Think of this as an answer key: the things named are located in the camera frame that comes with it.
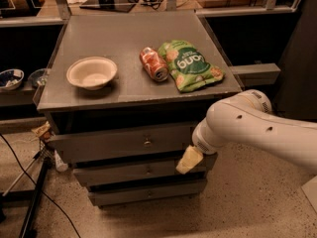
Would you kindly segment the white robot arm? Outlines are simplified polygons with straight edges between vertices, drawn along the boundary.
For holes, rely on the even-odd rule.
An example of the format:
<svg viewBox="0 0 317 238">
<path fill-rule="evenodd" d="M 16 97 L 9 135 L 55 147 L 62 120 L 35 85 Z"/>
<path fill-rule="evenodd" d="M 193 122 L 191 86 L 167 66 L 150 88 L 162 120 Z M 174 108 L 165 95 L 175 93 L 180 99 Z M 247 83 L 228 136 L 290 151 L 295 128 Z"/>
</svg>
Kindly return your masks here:
<svg viewBox="0 0 317 238">
<path fill-rule="evenodd" d="M 272 115 L 266 95 L 254 89 L 212 104 L 194 129 L 192 142 L 176 166 L 183 175 L 229 142 L 250 145 L 317 172 L 317 124 Z"/>
</svg>

